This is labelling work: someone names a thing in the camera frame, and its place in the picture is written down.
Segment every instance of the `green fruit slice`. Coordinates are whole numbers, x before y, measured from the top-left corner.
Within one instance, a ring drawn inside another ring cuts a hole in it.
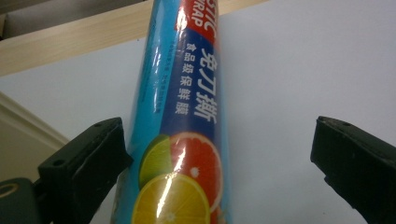
[[[152,178],[173,171],[169,136],[159,134],[146,148],[139,170],[139,188],[142,189]]]

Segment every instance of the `lime slice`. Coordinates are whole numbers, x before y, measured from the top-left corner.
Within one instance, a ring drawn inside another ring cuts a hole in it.
[[[139,188],[143,188],[157,175],[173,171],[169,136],[160,134],[146,148],[139,170]]]
[[[209,202],[192,178],[172,173],[151,179],[137,196],[133,224],[209,224]]]

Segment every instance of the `red label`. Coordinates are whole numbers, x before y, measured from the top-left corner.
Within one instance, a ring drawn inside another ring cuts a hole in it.
[[[217,0],[181,0],[175,29],[194,30],[214,44],[218,32]]]

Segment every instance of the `plastic wrap roll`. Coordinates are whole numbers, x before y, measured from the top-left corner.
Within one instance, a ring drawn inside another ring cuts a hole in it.
[[[215,0],[155,0],[113,223],[232,223]]]

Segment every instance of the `white surface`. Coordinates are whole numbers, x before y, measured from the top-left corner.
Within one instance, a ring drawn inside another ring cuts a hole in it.
[[[309,160],[319,115],[396,146],[396,2],[273,0],[220,18],[234,223],[365,223]],[[130,122],[144,40],[0,78],[67,137]],[[110,195],[92,223],[108,223]]]

